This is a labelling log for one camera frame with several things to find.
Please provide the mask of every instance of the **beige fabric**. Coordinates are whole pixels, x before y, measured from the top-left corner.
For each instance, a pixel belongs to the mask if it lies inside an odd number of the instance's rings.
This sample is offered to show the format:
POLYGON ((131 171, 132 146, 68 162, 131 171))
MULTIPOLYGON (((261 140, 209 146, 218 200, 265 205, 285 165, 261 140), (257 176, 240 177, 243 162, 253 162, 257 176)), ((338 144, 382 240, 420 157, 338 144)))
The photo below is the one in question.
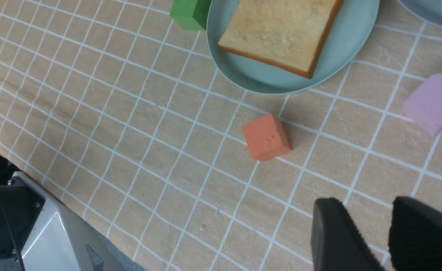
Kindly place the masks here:
POLYGON ((402 103, 442 72, 442 29, 383 0, 348 67, 312 90, 230 84, 170 0, 0 0, 0 153, 147 270, 312 269, 313 201, 344 201, 389 266, 397 195, 442 210, 442 134, 402 103), (293 151, 253 161, 273 112, 293 151))

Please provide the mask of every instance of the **bread crust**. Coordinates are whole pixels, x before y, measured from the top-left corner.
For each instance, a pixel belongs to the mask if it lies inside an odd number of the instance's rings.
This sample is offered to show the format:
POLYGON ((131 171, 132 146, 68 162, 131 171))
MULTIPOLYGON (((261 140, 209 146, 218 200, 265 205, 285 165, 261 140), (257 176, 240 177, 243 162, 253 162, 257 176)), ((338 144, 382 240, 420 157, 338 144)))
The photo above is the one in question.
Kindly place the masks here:
POLYGON ((225 50, 225 51, 228 51, 230 53, 234 53, 235 55, 240 55, 240 56, 244 56, 244 57, 247 57, 247 58, 251 58, 253 60, 256 60, 256 61, 259 61, 259 62, 262 62, 262 63, 266 63, 268 65, 279 67, 281 69, 284 69, 284 70, 286 70, 288 72, 297 74, 299 76, 302 76, 302 77, 305 77, 305 78, 308 78, 308 79, 312 79, 314 69, 316 68, 316 63, 318 63, 318 59, 320 58, 321 51, 323 50, 323 46, 325 45, 326 39, 328 38, 328 34, 330 33, 331 26, 333 26, 333 22, 335 21, 335 18, 336 18, 337 14, 338 14, 338 11, 340 10, 341 5, 343 4, 343 1, 344 0, 337 0, 335 2, 335 4, 333 5, 333 8, 331 9, 330 15, 328 17, 328 22, 326 23, 325 29, 323 29, 323 33, 321 34, 321 38, 320 38, 318 47, 316 48, 314 58, 312 60, 312 63, 310 64, 310 68, 307 71, 301 70, 301 69, 296 68, 296 67, 292 67, 292 66, 287 65, 285 63, 281 63, 281 62, 269 59, 267 57, 262 57, 262 56, 259 56, 259 55, 254 55, 252 53, 244 52, 244 51, 238 50, 236 48, 231 48, 231 47, 227 47, 227 46, 221 45, 221 44, 219 44, 219 41, 218 41, 218 46, 221 49, 225 50))

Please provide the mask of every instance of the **light blue plate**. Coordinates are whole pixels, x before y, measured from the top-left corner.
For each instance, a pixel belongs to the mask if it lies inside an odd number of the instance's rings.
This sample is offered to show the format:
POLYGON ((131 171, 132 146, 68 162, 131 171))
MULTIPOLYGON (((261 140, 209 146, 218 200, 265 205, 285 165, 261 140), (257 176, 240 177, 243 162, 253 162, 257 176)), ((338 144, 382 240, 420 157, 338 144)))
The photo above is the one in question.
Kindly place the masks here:
POLYGON ((380 0, 345 0, 319 58, 312 79, 218 47, 238 0, 212 0, 207 17, 207 41, 214 62, 234 84, 261 94, 288 94, 313 87, 345 67, 369 37, 380 0))

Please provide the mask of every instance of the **block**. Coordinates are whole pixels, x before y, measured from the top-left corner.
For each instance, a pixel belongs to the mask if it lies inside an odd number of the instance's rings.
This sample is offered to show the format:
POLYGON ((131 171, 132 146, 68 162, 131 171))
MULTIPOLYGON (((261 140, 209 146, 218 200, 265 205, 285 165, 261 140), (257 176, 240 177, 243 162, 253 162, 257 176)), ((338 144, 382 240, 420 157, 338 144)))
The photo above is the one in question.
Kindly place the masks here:
POLYGON ((171 18, 186 30, 206 30, 211 0, 174 0, 171 18))
POLYGON ((268 161, 291 151, 281 120, 272 113, 261 116, 243 125, 250 156, 259 161, 268 161))
POLYGON ((442 130, 442 74, 432 75, 405 100, 403 112, 435 136, 442 130))

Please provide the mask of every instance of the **black cable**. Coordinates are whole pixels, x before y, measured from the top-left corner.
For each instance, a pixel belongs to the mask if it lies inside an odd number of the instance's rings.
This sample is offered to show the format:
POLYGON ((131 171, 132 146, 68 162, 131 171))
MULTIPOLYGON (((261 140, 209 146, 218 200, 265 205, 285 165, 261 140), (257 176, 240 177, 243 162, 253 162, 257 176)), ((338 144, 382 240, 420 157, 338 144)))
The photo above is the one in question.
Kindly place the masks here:
POLYGON ((9 216, 7 215, 7 213, 4 209, 4 206, 2 205, 1 200, 0 200, 0 210, 2 211, 2 214, 5 218, 6 223, 7 223, 7 227, 9 228, 9 233, 10 233, 10 236, 12 239, 13 248, 15 249, 15 252, 17 254, 17 259, 20 264, 20 267, 21 267, 22 271, 25 271, 25 266, 23 265, 23 259, 22 259, 22 255, 21 255, 21 251, 20 251, 20 246, 18 245, 17 235, 15 234, 15 231, 13 230, 12 221, 10 220, 9 216))

